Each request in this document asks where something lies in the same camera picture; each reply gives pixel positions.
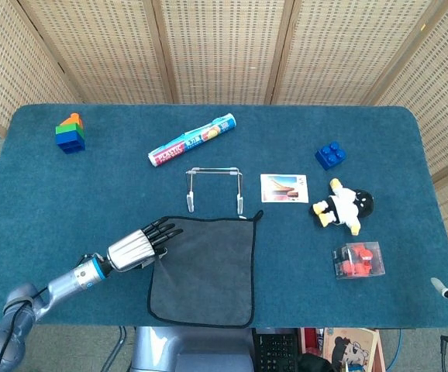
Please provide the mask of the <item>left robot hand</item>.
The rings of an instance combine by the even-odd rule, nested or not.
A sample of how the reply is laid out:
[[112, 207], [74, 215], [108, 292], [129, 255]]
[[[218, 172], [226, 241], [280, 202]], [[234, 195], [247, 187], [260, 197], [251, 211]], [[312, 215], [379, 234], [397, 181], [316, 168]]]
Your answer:
[[106, 260], [110, 267], [125, 272], [136, 267], [146, 267], [167, 253], [165, 244], [183, 233], [174, 223], [163, 217], [138, 229], [107, 249]]

